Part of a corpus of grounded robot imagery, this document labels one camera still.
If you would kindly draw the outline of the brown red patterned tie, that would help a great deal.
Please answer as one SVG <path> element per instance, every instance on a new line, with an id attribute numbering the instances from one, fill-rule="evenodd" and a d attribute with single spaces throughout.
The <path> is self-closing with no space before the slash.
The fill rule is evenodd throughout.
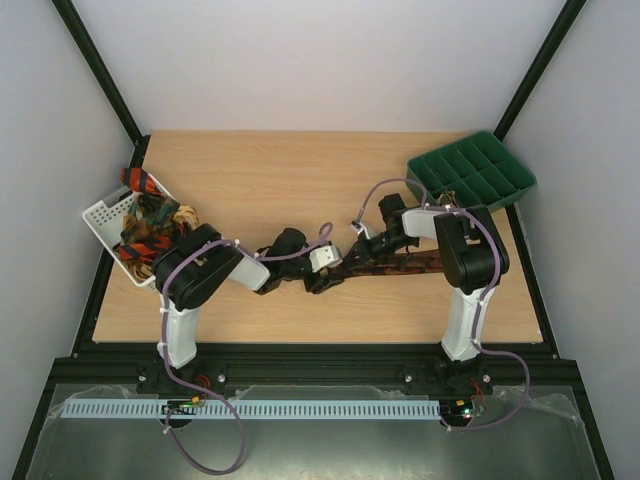
<path id="1" fill-rule="evenodd" d="M 366 276 L 402 276 L 443 273 L 438 250 L 401 252 L 374 258 L 365 254 L 346 257 L 338 266 L 329 268 L 322 279 L 346 280 Z"/>

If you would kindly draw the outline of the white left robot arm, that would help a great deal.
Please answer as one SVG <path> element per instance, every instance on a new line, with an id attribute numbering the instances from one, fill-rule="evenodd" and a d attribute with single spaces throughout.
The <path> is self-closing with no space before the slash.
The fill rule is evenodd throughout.
<path id="1" fill-rule="evenodd" d="M 264 295 L 284 281 L 305 280 L 340 264 L 341 253 L 328 240 L 332 230 L 332 223 L 323 224 L 319 239 L 309 243 L 301 231 L 286 228 L 272 245 L 256 252 L 223 238 L 210 224 L 178 240 L 152 265 L 155 286 L 162 295 L 157 345 L 162 359 L 180 369 L 195 358 L 200 309 L 225 281 Z"/>

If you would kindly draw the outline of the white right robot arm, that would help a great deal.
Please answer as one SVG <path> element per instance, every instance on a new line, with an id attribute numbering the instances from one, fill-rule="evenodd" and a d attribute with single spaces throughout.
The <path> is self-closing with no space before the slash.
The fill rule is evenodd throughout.
<path id="1" fill-rule="evenodd" d="M 466 361 L 483 351 L 481 332 L 489 301 L 510 260 L 488 208 L 423 206 L 400 213 L 405 236 L 435 240 L 443 273 L 453 288 L 447 330 L 441 348 L 448 357 L 436 367 L 445 390 L 460 390 L 471 379 Z"/>

